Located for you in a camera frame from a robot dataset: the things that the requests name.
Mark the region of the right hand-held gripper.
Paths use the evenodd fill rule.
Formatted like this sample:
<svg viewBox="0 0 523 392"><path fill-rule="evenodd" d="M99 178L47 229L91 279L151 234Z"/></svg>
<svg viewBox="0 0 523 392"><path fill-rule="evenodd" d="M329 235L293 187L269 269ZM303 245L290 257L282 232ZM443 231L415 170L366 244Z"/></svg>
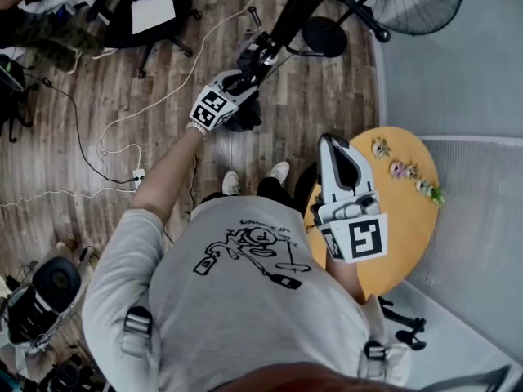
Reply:
<svg viewBox="0 0 523 392"><path fill-rule="evenodd" d="M316 202L311 211L330 257L353 264L385 256L388 217L380 212L369 161L348 141L330 133L320 137L319 152L324 203Z"/></svg>

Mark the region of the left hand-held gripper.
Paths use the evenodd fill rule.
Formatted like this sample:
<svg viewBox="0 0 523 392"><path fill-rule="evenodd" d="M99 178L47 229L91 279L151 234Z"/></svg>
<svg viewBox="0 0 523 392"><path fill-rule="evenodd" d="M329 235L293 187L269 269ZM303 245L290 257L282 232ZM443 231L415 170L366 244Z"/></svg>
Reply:
<svg viewBox="0 0 523 392"><path fill-rule="evenodd" d="M198 94L190 111L190 122L211 131L227 122L238 111L238 105L256 98L258 89L243 71L223 71Z"/></svg>

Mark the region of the person's left forearm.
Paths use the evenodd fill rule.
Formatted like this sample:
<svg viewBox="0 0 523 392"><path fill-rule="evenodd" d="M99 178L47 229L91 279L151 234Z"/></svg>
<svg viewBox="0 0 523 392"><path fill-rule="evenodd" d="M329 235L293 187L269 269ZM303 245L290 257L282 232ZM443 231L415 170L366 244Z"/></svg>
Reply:
<svg viewBox="0 0 523 392"><path fill-rule="evenodd" d="M165 225L172 214L193 157L203 143L203 133L189 127L183 136L153 166L134 193L132 209L155 214Z"/></svg>

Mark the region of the small beige potted plant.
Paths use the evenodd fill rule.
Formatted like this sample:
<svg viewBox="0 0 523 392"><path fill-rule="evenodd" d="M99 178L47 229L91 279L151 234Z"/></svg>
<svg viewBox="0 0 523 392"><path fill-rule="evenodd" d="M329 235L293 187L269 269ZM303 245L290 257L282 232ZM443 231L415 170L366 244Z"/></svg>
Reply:
<svg viewBox="0 0 523 392"><path fill-rule="evenodd" d="M373 139L371 144L371 151L376 159L389 158L391 154L391 148L384 138L377 137Z"/></svg>

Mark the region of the small pink potted plant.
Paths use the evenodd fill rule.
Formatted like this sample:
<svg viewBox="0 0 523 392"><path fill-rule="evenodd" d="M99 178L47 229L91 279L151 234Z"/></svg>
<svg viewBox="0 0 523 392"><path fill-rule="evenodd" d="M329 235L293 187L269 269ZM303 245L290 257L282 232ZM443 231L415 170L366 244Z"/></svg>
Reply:
<svg viewBox="0 0 523 392"><path fill-rule="evenodd" d="M389 167L390 175L395 179L417 179L419 176L419 169L414 163L403 163L401 161L394 161Z"/></svg>

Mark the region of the person's right white shoe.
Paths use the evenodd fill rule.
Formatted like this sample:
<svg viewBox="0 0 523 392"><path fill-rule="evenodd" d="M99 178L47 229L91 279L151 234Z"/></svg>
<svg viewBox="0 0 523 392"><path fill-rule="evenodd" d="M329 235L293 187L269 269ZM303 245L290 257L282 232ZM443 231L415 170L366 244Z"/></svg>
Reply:
<svg viewBox="0 0 523 392"><path fill-rule="evenodd" d="M280 185L286 181L290 171L290 165L287 161L276 163L269 173L269 178L276 179Z"/></svg>

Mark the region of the person's white shoe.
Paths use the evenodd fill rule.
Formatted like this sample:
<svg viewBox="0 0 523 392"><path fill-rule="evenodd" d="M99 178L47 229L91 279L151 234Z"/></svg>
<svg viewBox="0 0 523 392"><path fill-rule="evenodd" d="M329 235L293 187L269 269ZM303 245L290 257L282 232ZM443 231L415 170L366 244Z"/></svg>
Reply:
<svg viewBox="0 0 523 392"><path fill-rule="evenodd" d="M276 179L280 185L286 181L290 171L290 165L287 161L276 163L269 173L269 178Z"/></svg>
<svg viewBox="0 0 523 392"><path fill-rule="evenodd" d="M236 171L228 171L222 180L221 192L225 196L240 195L239 176Z"/></svg>

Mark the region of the round wooden table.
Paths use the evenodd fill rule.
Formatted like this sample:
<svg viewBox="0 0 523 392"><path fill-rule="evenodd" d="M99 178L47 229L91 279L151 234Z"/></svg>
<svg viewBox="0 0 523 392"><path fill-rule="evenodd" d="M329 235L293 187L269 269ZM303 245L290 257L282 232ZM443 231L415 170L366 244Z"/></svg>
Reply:
<svg viewBox="0 0 523 392"><path fill-rule="evenodd" d="M371 151L373 139L384 138L391 154L376 159ZM356 262L365 296L381 296L397 286L421 260L434 234L439 207L416 190L416 181L429 180L439 187L436 166L427 147L412 133L398 127L378 127L348 141L369 161L374 190L379 195L380 212L388 217L388 249L385 256ZM395 179L389 173L392 162L414 163L417 179ZM307 204L305 225L313 257L325 266L329 254L324 238L315 227L311 207L322 199L319 176Z"/></svg>

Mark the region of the person's left white shoe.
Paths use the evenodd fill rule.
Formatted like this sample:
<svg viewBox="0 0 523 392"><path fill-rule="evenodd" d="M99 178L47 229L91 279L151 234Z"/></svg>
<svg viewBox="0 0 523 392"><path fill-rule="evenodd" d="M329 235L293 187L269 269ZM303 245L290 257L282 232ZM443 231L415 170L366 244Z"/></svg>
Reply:
<svg viewBox="0 0 523 392"><path fill-rule="evenodd" d="M222 180L221 192L225 196L240 195L239 176L236 171L228 171Z"/></svg>

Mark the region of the white sheet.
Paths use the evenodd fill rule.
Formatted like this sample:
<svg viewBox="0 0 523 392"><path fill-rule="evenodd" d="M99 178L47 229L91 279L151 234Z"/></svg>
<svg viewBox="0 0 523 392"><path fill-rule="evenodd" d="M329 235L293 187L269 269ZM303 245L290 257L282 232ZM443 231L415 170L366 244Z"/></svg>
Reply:
<svg viewBox="0 0 523 392"><path fill-rule="evenodd" d="M138 34L176 18L173 0L132 2L132 33Z"/></svg>

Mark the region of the black office chair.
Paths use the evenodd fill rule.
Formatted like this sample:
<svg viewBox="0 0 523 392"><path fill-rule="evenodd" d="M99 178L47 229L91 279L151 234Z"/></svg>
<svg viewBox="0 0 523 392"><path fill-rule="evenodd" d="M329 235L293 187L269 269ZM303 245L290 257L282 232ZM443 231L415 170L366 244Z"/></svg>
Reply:
<svg viewBox="0 0 523 392"><path fill-rule="evenodd" d="M108 20L103 44L105 47L127 49L144 47L144 55L138 71L138 78L146 75L145 65L157 42L168 40L182 50L186 57L194 55L192 49L179 39L186 21L193 17L202 18L201 13L193 8L192 0L173 0L176 18L144 32L132 33L132 2L136 0L95 0L87 13L87 21L92 22L97 16Z"/></svg>
<svg viewBox="0 0 523 392"><path fill-rule="evenodd" d="M31 91L37 91L39 85L25 85L24 69L20 64L5 54L0 54L0 136L3 125L8 123L8 138L16 143L13 136L14 122L17 120L22 127L31 128L32 121L26 121L20 113L20 104L27 101Z"/></svg>

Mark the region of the black standing fan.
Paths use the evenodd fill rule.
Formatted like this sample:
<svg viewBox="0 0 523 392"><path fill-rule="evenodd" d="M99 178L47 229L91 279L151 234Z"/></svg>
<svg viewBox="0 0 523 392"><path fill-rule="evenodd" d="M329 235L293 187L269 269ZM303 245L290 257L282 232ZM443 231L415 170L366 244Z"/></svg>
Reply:
<svg viewBox="0 0 523 392"><path fill-rule="evenodd" d="M350 0L347 11L338 19L312 16L302 27L302 56L334 58L348 47L348 37L342 24L361 12L373 20L386 42L393 33L421 36L443 29L457 15L463 0Z"/></svg>

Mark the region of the person's grey shirt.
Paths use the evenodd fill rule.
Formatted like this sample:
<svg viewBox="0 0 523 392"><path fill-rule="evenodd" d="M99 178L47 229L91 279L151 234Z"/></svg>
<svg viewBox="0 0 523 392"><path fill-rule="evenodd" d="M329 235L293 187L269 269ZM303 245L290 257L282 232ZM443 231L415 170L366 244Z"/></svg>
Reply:
<svg viewBox="0 0 523 392"><path fill-rule="evenodd" d="M194 210L168 252L152 212L123 214L92 276L83 330L116 392L208 392L278 363L404 385L407 347L377 300L314 260L303 219Z"/></svg>

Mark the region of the black equipment case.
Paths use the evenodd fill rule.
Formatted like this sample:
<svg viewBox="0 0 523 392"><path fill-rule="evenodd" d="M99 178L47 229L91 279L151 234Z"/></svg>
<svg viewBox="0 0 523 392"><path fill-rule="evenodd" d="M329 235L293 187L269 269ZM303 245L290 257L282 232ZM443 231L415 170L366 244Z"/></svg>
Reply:
<svg viewBox="0 0 523 392"><path fill-rule="evenodd" d="M28 286L7 306L7 328L11 343L35 341L45 334L58 318L58 313Z"/></svg>

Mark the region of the black gear pile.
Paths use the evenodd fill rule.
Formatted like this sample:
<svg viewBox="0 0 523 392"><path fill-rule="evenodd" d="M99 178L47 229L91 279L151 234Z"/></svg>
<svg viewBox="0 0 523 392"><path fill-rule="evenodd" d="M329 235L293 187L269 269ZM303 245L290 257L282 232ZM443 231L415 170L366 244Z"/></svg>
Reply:
<svg viewBox="0 0 523 392"><path fill-rule="evenodd" d="M94 374L78 354L72 354L60 365L54 364L39 383L26 381L21 392L100 392Z"/></svg>

